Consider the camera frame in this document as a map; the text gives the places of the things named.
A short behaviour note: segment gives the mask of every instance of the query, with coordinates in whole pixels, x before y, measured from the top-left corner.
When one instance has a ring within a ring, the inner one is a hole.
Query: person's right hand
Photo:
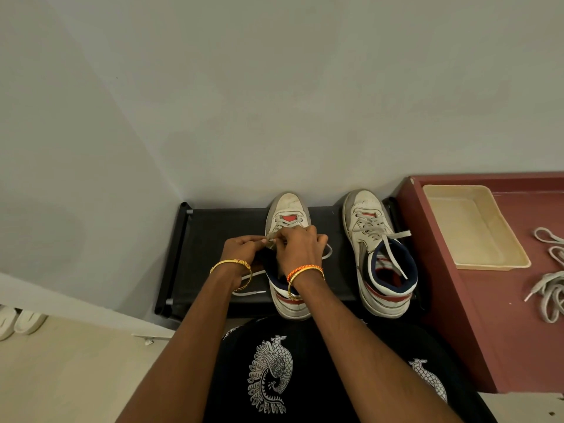
[[[276,259],[286,276],[295,268],[307,264],[321,267],[321,257],[329,238],[317,234],[315,226],[283,227],[276,233]]]

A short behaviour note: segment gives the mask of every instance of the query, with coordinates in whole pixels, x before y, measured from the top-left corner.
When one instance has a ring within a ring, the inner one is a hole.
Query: red surface
[[[430,279],[428,322],[453,346],[481,391],[564,391],[564,318],[547,324],[539,297],[523,299],[540,277],[560,270],[550,245],[531,233],[564,236],[564,173],[412,177],[398,194],[420,265]],[[422,192],[426,184],[479,184],[497,205],[532,265],[506,272],[458,270]]]

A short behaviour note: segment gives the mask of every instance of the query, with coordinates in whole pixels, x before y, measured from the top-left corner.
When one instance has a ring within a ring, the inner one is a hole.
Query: white sneaker
[[[279,194],[272,202],[266,218],[265,235],[272,237],[282,227],[311,225],[310,213],[300,198],[292,193]],[[298,291],[292,288],[292,295],[298,300],[288,297],[288,282],[283,273],[266,271],[270,281],[272,301],[280,316],[286,319],[303,320],[311,316],[310,310],[301,299]]]
[[[385,318],[399,318],[409,307],[417,285],[417,267],[397,239],[382,204],[369,190],[351,191],[343,204],[343,225],[356,260],[360,297],[366,309]]]

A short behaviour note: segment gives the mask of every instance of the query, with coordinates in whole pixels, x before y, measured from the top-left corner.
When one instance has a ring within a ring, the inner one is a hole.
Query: forearm
[[[201,421],[231,297],[229,269],[210,275],[117,422]]]
[[[363,422],[460,422],[415,372],[331,292],[320,274],[294,281]]]

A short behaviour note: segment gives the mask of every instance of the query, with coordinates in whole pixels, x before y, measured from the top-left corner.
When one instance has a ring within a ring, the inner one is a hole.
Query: floor
[[[0,421],[112,422],[165,345],[48,318],[36,333],[0,342]],[[564,422],[561,394],[483,397],[499,423]]]

